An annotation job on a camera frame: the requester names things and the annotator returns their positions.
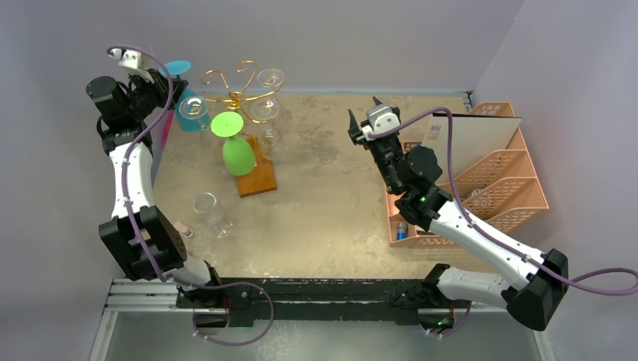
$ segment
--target tabletop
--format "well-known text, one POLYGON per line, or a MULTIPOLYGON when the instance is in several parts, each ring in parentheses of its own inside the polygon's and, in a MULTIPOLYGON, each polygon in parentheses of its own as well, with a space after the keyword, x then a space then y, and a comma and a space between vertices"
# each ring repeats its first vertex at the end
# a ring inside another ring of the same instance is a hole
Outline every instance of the tabletop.
MULTIPOLYGON (((402 119, 435 106, 466 111, 461 97, 382 96, 402 119)), ((193 231, 188 253, 223 277, 422 278, 438 262, 489 272, 457 246, 390 248, 384 184, 369 151, 348 137, 348 109, 365 119, 370 96, 280 95, 284 142, 273 163, 277 190, 240 198, 233 176, 221 171, 220 148, 205 149, 197 133, 171 127, 153 194, 173 222, 193 231), (231 233, 215 238, 193 210, 200 193, 213 193, 231 233)), ((401 131, 420 141, 427 121, 401 131)))

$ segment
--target gray wall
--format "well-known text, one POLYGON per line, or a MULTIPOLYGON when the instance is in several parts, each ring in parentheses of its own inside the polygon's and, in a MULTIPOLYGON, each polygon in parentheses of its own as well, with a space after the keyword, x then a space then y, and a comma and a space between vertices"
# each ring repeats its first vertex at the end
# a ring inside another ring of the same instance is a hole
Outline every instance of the gray wall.
MULTIPOLYGON (((157 55, 193 63, 189 80, 199 84, 210 68, 230 76, 237 62, 252 59, 264 68, 284 70, 286 91, 309 93, 474 89, 523 3, 129 2, 157 55)), ((239 77, 233 79, 241 83, 239 77)))
POLYGON ((123 6, 2 5, 2 359, 86 359, 110 278, 121 276, 97 235, 114 183, 84 87, 99 75, 125 75, 106 56, 109 44, 144 45, 123 6))
MULTIPOLYGON (((475 100, 509 100, 550 211, 518 237, 572 275, 638 268, 638 3, 526 1, 475 100)), ((586 281, 629 287, 629 277, 586 281)), ((571 290, 549 332, 561 359, 636 359, 638 298, 571 290)))

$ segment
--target wine glass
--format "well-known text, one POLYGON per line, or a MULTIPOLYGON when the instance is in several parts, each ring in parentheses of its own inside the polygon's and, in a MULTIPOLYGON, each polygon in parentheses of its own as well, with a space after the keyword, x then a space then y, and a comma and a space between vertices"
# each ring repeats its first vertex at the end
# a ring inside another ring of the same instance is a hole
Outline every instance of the wine glass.
POLYGON ((251 105, 251 116, 262 123, 259 135, 260 149, 263 155, 271 161, 281 159, 281 146, 284 137, 277 127, 277 119, 281 114, 281 103, 275 97, 257 99, 251 105))
POLYGON ((232 231, 232 222, 223 217, 221 205, 212 193, 201 193, 195 197, 193 209, 215 237, 226 237, 232 231))

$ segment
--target pink object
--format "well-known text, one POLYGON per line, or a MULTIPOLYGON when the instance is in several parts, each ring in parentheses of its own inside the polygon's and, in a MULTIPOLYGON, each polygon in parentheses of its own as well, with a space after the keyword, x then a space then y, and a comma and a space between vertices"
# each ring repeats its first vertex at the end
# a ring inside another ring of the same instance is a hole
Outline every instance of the pink object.
POLYGON ((176 221, 175 223, 173 223, 173 226, 175 227, 175 229, 180 232, 181 235, 183 235, 186 238, 190 238, 193 237, 193 230, 188 228, 187 225, 183 224, 182 222, 180 222, 179 220, 176 221))

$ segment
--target small bottle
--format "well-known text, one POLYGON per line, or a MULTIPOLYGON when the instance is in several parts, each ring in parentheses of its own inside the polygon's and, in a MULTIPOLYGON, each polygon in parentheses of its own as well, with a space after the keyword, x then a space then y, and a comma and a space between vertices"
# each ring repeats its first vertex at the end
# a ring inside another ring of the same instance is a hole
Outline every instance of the small bottle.
POLYGON ((408 236, 408 223, 396 222, 396 240, 401 241, 408 236))

